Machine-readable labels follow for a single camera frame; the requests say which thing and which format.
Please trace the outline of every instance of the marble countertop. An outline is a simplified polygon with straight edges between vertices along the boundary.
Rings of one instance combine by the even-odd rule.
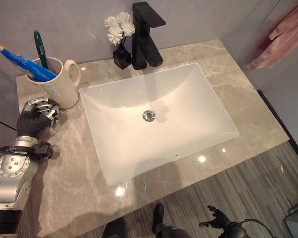
[[[39,237],[74,237],[130,213],[288,140],[256,90],[219,40],[160,50],[161,67],[120,70],[112,59],[83,63],[80,87],[197,62],[228,111],[239,137],[107,186],[81,99],[63,110],[60,126],[41,140],[60,154],[39,166],[31,204]],[[17,78],[19,106],[42,96],[24,76]],[[206,160],[200,162],[203,155]]]

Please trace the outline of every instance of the towel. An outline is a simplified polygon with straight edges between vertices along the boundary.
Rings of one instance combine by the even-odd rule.
[[[269,34],[271,44],[248,68],[271,68],[298,45],[298,6]]]

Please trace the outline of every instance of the faucet spout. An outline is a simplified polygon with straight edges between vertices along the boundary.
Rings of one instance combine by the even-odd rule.
[[[158,67],[162,65],[163,58],[153,42],[151,36],[138,36],[138,44],[143,56],[151,67]]]

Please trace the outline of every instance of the sink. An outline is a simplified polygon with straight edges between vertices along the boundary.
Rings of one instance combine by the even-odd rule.
[[[197,63],[80,95],[108,185],[239,135]]]

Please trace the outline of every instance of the faucet handle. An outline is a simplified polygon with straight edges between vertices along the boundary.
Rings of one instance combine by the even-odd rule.
[[[159,16],[159,14],[145,1],[134,3],[133,13],[138,22],[147,23],[151,28],[166,24],[161,16]]]

